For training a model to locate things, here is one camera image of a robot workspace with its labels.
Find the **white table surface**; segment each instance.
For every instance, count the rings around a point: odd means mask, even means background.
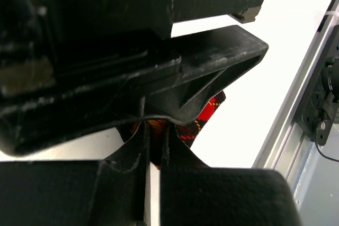
[[[225,89],[226,101],[205,125],[192,150],[212,167],[251,167],[331,0],[265,0],[253,23],[242,25],[269,44],[264,60]],[[238,24],[228,16],[184,23],[172,36]],[[0,160],[100,159],[122,141],[115,129],[31,155]],[[158,172],[151,168],[151,221],[158,225]]]

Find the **fabric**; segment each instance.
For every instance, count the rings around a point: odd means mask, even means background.
[[[225,99],[225,94],[220,92],[208,102],[194,122],[186,126],[175,125],[178,136],[186,146],[190,148],[193,145],[199,132]],[[164,130],[169,122],[166,120],[148,120],[148,123],[150,126],[150,160],[155,166],[160,168]],[[138,125],[139,123],[135,123],[127,129],[126,127],[118,128],[124,142],[135,133]]]

